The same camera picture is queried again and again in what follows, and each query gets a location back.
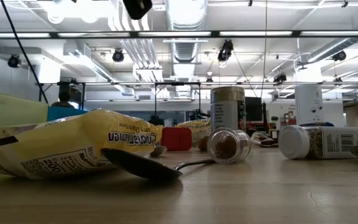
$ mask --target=white cap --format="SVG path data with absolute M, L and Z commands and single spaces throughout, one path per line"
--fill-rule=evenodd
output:
M 309 153 L 309 135 L 301 126 L 285 126 L 280 130 L 278 148 L 288 159 L 303 159 Z

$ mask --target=table surface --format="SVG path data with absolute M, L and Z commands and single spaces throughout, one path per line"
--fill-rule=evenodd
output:
M 59 181 L 0 175 L 0 223 L 358 223 L 358 159 L 291 161 L 255 148 L 244 162 L 181 171 L 168 183 L 119 169 Z

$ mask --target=red container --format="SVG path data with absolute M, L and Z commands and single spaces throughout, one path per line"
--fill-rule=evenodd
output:
M 192 138 L 189 128 L 163 128 L 161 145 L 168 151 L 187 151 L 191 149 Z

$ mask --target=spice jar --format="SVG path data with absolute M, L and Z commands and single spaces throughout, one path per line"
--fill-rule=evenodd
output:
M 358 128 L 286 126 L 278 148 L 288 159 L 350 159 L 358 146 Z
M 246 96 L 238 86 L 224 86 L 211 90 L 212 130 L 231 128 L 246 130 Z
M 215 162 L 222 164 L 244 159 L 251 147 L 252 143 L 247 133 L 229 128 L 215 129 L 207 142 L 208 154 Z

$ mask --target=spoon handle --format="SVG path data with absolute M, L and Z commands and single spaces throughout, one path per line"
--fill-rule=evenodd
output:
M 186 166 L 192 166 L 192 165 L 198 165 L 198 164 L 212 164 L 212 163 L 215 163 L 215 161 L 213 161 L 213 159 L 205 159 L 202 161 L 195 161 L 195 162 L 184 162 L 182 164 L 177 165 L 173 169 L 176 171 L 179 171 L 180 169 L 182 169 Z

